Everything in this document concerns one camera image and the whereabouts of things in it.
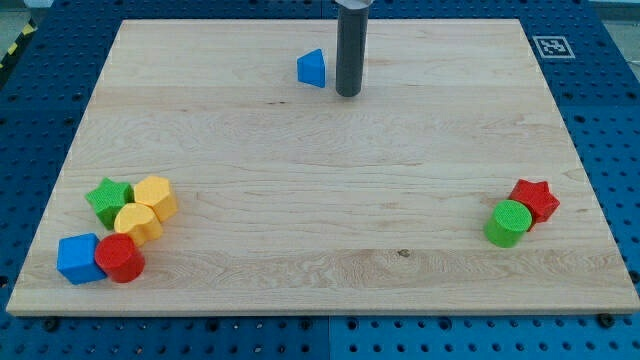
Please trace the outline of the white rod mount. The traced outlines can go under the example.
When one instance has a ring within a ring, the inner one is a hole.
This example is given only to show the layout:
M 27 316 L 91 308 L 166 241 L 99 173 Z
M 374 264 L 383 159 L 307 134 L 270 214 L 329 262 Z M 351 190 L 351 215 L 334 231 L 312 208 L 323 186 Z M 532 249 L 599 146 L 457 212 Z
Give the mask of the white rod mount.
M 335 0 L 335 2 L 349 10 L 363 10 L 372 5 L 372 0 Z

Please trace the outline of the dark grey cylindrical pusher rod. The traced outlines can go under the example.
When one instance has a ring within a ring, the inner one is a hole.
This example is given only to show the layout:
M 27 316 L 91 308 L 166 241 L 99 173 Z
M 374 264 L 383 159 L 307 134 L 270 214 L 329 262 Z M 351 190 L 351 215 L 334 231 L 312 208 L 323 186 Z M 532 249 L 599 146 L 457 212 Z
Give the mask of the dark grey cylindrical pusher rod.
M 368 3 L 338 4 L 336 91 L 343 97 L 361 91 L 368 16 Z

